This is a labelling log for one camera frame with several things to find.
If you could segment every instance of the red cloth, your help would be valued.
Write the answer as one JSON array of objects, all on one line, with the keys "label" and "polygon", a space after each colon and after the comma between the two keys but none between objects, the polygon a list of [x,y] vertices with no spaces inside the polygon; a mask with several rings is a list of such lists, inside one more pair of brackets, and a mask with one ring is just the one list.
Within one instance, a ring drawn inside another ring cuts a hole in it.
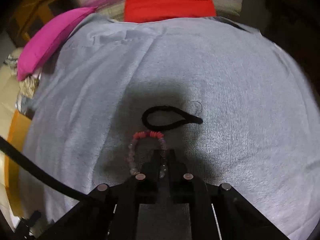
[{"label": "red cloth", "polygon": [[126,22],[154,22],[177,17],[215,16],[212,0],[126,0]]}]

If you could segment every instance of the pink pillow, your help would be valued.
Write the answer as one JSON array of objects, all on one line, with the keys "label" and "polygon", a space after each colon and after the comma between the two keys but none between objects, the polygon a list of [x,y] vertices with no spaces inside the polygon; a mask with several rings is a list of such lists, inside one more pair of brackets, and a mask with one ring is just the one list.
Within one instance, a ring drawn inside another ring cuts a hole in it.
[{"label": "pink pillow", "polygon": [[26,44],[19,57],[18,80],[24,80],[41,67],[60,44],[66,41],[73,29],[96,9],[97,7],[73,9],[58,15],[44,25]]}]

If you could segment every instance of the black metal frame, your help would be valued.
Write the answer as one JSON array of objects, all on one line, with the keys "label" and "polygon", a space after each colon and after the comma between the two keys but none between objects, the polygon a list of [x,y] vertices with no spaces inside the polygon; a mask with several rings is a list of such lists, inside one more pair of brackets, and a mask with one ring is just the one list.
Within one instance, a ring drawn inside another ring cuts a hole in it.
[{"label": "black metal frame", "polygon": [[[174,203],[189,204],[193,240],[288,239],[229,184],[213,186],[188,174],[173,150],[166,159],[171,199]],[[150,162],[141,169],[145,179],[131,176],[113,187],[99,185],[89,193],[96,203],[80,201],[37,239],[135,240],[139,205],[156,203],[160,165],[161,155],[155,150]],[[30,220],[22,220],[15,233],[3,224],[6,221],[1,215],[1,239],[34,239],[29,236],[29,228],[38,213]]]}]

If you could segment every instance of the black hair tie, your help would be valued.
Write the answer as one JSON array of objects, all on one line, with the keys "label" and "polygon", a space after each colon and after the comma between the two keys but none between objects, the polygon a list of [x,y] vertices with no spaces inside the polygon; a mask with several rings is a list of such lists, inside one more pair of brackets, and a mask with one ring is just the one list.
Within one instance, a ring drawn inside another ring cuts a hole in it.
[{"label": "black hair tie", "polygon": [[[152,114],[157,111],[165,111],[165,112],[175,112],[179,115],[181,115],[184,120],[180,120],[168,125],[152,125],[148,122],[148,116],[149,114]],[[143,115],[142,115],[142,123],[145,127],[147,127],[151,131],[156,131],[156,132],[161,132],[161,131],[167,131],[167,130],[172,130],[176,129],[179,126],[185,125],[187,123],[197,123],[197,124],[202,124],[203,120],[200,117],[194,116],[192,114],[188,114],[185,111],[182,111],[179,108],[176,108],[174,106],[153,106],[149,109],[147,109]]]}]

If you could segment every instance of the gray cloth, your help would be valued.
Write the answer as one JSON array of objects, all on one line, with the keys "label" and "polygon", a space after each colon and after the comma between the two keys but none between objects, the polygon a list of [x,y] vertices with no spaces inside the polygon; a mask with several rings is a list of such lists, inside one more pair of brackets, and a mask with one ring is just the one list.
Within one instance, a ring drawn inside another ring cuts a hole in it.
[{"label": "gray cloth", "polygon": [[[142,113],[172,105],[204,120],[165,132],[190,172],[233,185],[290,239],[317,224],[319,109],[295,61],[259,33],[213,19],[134,24],[94,14],[44,71],[23,153],[59,181],[84,193],[124,182]],[[155,146],[141,142],[138,159]],[[20,194],[26,214],[40,209],[49,222],[76,204],[23,170]],[[141,207],[138,240],[190,238],[186,206],[165,191],[161,205]]]}]

